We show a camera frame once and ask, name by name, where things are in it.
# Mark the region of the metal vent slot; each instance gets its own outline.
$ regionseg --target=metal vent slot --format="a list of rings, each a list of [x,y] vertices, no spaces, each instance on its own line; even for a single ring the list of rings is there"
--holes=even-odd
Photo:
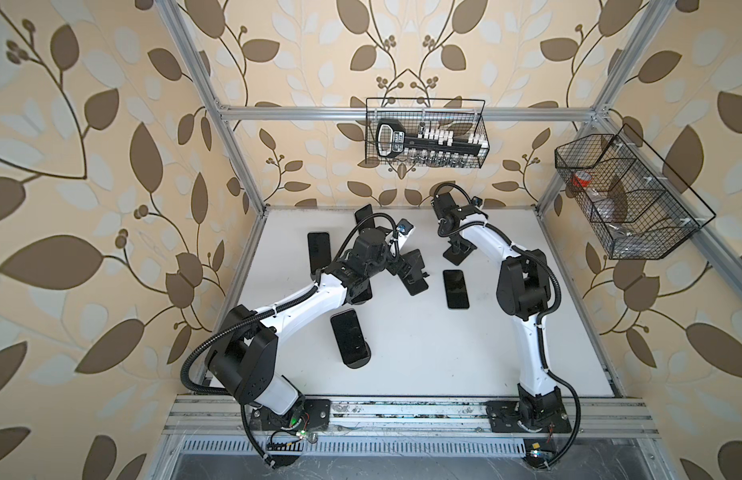
[[[184,454],[253,455],[245,437],[194,436],[184,441]],[[256,436],[264,443],[268,436]],[[408,456],[408,457],[522,457],[525,448],[521,438],[433,438],[421,439],[353,436],[348,438],[318,437],[317,443],[300,442],[273,455],[301,452],[311,456]]]

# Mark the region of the white table surface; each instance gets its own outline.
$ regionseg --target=white table surface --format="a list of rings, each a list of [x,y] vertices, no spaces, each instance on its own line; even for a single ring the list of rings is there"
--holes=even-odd
[[[416,230],[402,252],[421,249],[429,289],[410,296],[397,276],[377,274],[371,279],[369,302],[324,314],[280,342],[277,372],[308,395],[516,396],[519,358],[511,317],[496,302],[498,269],[479,251],[458,267],[444,259],[449,245],[437,236],[430,208],[374,211],[414,224]],[[549,252],[531,210],[489,210],[489,221],[517,244]],[[388,226],[383,218],[376,222]],[[354,225],[351,210],[271,210],[241,303],[254,309],[308,285],[308,232],[329,232],[333,256]],[[551,254],[548,262],[561,278]],[[468,310],[446,307],[443,270],[452,269],[465,273]],[[550,367],[580,396],[613,396],[562,281],[561,288],[562,304],[547,321]],[[342,363],[329,322],[331,315],[348,308],[357,311],[372,352],[369,363],[357,370]],[[566,388],[561,390],[569,395]]]

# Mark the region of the wire basket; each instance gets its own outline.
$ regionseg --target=wire basket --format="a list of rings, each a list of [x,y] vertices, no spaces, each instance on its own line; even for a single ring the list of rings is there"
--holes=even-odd
[[[481,168],[489,155],[485,101],[366,99],[366,161],[426,167]]]
[[[662,174],[643,163],[637,146],[662,161]],[[555,168],[612,260],[664,258],[715,218],[712,208],[627,124],[616,135],[592,134],[561,145],[555,149]],[[689,200],[704,214],[689,211],[684,206]]]

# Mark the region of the wallpaper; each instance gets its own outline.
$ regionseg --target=wallpaper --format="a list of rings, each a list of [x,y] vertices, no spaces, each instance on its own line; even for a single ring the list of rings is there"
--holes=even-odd
[[[0,1],[0,478],[146,471],[253,224],[150,7]]]
[[[429,206],[444,181],[489,208],[530,206],[554,175],[553,150],[575,133],[570,122],[489,122],[489,155],[477,169],[366,158],[357,123],[244,120],[233,128],[265,203],[302,207]]]
[[[710,204],[709,227],[742,255],[742,0],[678,5],[612,115]]]
[[[742,254],[742,1],[679,0],[633,75],[612,114],[710,203],[708,228]],[[546,220],[627,395],[645,399],[677,470],[742,478],[739,297],[690,242],[664,260],[617,262],[567,194]]]
[[[589,107],[641,0],[179,0],[223,104]]]

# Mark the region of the smartphone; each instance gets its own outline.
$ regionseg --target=smartphone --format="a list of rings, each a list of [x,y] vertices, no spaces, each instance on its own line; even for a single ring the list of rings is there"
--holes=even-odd
[[[331,263],[331,241],[328,232],[309,232],[307,234],[307,249],[309,251],[309,274]]]
[[[449,309],[469,309],[464,272],[462,270],[443,270],[443,283],[445,283],[445,302],[448,303]]]
[[[371,215],[372,213],[373,213],[373,207],[371,206],[371,204],[368,204],[355,212],[355,223],[359,224],[360,222],[363,222],[363,225],[361,225],[360,228],[358,228],[358,231],[364,228],[374,228],[376,226],[376,222],[374,221],[373,218],[369,218],[363,221],[364,218]]]
[[[342,362],[351,369],[358,369],[371,359],[371,349],[363,338],[355,310],[347,310],[331,317],[333,335],[337,338]]]

